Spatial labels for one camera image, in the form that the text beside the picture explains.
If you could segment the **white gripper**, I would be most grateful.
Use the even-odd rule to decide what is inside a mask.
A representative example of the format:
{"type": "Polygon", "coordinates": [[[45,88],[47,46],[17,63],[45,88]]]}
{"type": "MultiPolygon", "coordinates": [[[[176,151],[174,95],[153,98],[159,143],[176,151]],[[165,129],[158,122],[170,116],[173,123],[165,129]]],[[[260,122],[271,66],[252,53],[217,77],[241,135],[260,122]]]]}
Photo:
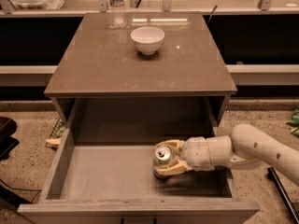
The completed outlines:
{"type": "Polygon", "coordinates": [[[173,153],[179,154],[182,160],[175,158],[168,164],[153,162],[153,170],[157,176],[180,175],[191,169],[198,171],[214,171],[208,142],[204,137],[193,137],[186,142],[173,139],[160,142],[156,147],[167,146],[173,153]]]}

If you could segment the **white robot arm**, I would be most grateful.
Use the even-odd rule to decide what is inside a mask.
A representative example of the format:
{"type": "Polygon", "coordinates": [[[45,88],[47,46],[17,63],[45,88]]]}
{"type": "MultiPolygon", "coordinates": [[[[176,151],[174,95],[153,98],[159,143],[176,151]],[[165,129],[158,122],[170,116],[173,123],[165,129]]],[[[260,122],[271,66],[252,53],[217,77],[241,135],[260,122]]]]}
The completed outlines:
{"type": "Polygon", "coordinates": [[[248,124],[234,126],[229,135],[163,141],[153,150],[153,172],[160,178],[218,167],[249,170],[262,161],[299,185],[299,151],[248,124]]]}

